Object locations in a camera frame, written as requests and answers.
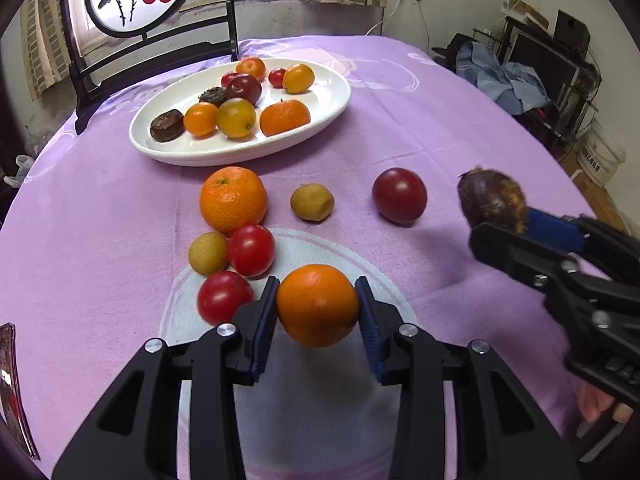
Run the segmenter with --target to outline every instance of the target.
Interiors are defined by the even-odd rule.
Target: wire
[[[596,70],[598,71],[598,75],[602,78],[602,72],[600,72],[600,66],[598,65],[598,60],[596,60],[596,57],[593,55],[593,50],[591,49],[591,45],[589,45],[587,47],[587,52],[589,54],[591,54],[591,59],[593,59],[593,64],[596,66]]]
[[[402,0],[398,0],[398,3],[396,3],[396,6],[394,7],[394,10],[391,12],[391,14],[390,14],[390,15],[388,15],[384,20],[381,20],[381,21],[377,22],[373,27],[371,27],[371,28],[369,29],[369,31],[365,34],[365,36],[368,36],[369,34],[371,34],[371,31],[372,31],[374,28],[376,28],[376,27],[377,27],[377,26],[379,26],[379,25],[382,25],[383,23],[385,23],[385,22],[386,22],[386,20],[390,20],[390,19],[391,19],[391,17],[396,13],[396,10],[398,10],[398,6],[400,5],[400,2],[401,2],[401,1],[402,1]]]
[[[592,107],[591,105],[593,105],[593,100],[596,98],[596,96],[598,95],[598,90],[600,90],[600,85],[602,83],[602,80],[600,80],[600,83],[598,83],[598,86],[596,87],[596,91],[595,94],[593,94],[593,97],[591,99],[589,99],[587,101],[587,104]],[[583,133],[584,131],[588,130],[589,127],[591,126],[591,123],[593,123],[593,120],[596,118],[596,109],[593,107],[593,115],[591,116],[591,119],[589,120],[589,122],[587,123],[587,125],[583,128],[581,128],[580,130],[578,130],[578,133],[575,134],[576,139],[574,140],[574,143],[571,145],[571,148],[562,156],[562,158],[560,160],[558,160],[558,164],[562,164],[564,162],[564,160],[567,158],[567,156],[569,155],[569,153],[571,153],[574,148],[575,145],[578,143],[578,139],[577,137]]]
[[[420,2],[418,2],[416,0],[416,2],[418,4],[418,9],[420,9],[420,15],[422,16],[422,22],[424,23],[424,30],[427,31],[427,54],[429,53],[429,42],[430,42],[430,38],[429,38],[429,27],[427,25],[427,20],[424,17],[424,13],[422,12],[422,6],[420,4]]]

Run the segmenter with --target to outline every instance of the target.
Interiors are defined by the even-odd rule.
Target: chair frame
[[[160,16],[153,23],[150,23],[147,27],[142,28],[140,30],[141,39],[139,41],[126,46],[125,48],[122,48],[89,66],[87,65],[86,58],[80,53],[76,43],[76,38],[73,35],[68,0],[60,0],[62,25],[66,45],[71,58],[71,64],[69,65],[69,77],[76,91],[76,96],[78,97],[78,104],[76,105],[76,115],[78,116],[78,119],[75,124],[77,134],[84,132],[89,119],[103,102],[105,102],[114,93],[128,88],[135,83],[139,83],[140,81],[175,68],[180,68],[191,63],[219,56],[231,55],[231,58],[234,61],[238,60],[238,32],[236,29],[235,0],[225,0],[226,14],[223,16],[216,16],[215,18],[208,18],[206,20],[189,23],[181,27],[171,28],[170,30],[160,32],[152,36],[148,35],[149,31],[156,28],[162,22],[167,20],[175,11],[177,11],[184,1],[185,0],[177,0],[164,15]],[[90,8],[88,0],[84,0],[84,2],[87,8]],[[100,84],[94,83],[91,77],[94,72],[107,66],[109,63],[112,63],[113,61],[116,61],[117,59],[120,59],[127,54],[131,54],[141,48],[145,48],[157,43],[158,41],[167,40],[168,38],[172,38],[186,32],[191,32],[192,30],[197,30],[198,28],[209,27],[219,23],[227,23],[228,25],[229,39],[227,41],[220,41],[219,43],[203,41],[201,43],[190,44],[185,47],[171,50],[161,54],[160,56],[155,56],[151,59],[147,59],[121,70],[120,72],[105,78]],[[110,33],[110,35],[120,38],[131,37],[131,34]]]

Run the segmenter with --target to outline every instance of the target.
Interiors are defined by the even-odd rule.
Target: round table
[[[329,263],[366,275],[377,298],[435,338],[483,338],[503,357],[559,431],[576,413],[576,384],[562,367],[566,339],[542,295],[475,261],[456,185],[476,165],[516,178],[530,205],[589,213],[560,166],[516,121],[424,53],[388,38],[247,40],[243,55],[325,63],[353,86],[346,111],[325,131],[244,164],[269,194],[264,220],[276,237],[272,274]],[[1,321],[16,325],[24,409],[50,475],[96,400],[146,339],[169,344],[210,328],[195,311],[203,278],[187,248],[207,231],[200,187],[211,168],[179,168],[138,153],[131,118],[152,95],[217,59],[114,95],[76,137],[69,119],[37,160],[0,232]],[[370,188],[383,170],[416,171],[429,190],[411,228],[386,222]],[[289,208],[301,184],[335,195],[322,224]],[[257,293],[264,280],[252,283]],[[180,478],[188,478],[182,399]],[[357,330],[327,349],[307,349],[276,330],[266,373],[236,389],[248,478],[386,478],[398,389],[378,386]],[[449,434],[447,476],[455,444]]]

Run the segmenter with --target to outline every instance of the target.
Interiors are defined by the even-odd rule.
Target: human hand
[[[613,405],[614,401],[613,397],[589,383],[583,382],[578,393],[578,407],[587,422],[598,420],[600,415]],[[620,403],[613,413],[613,420],[626,423],[633,412],[634,410],[629,406]]]

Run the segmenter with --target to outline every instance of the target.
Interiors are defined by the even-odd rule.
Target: white plastic bag
[[[18,174],[16,176],[6,176],[4,181],[15,189],[19,188],[27,177],[34,162],[35,161],[28,155],[18,155],[15,157],[15,163],[18,165]]]

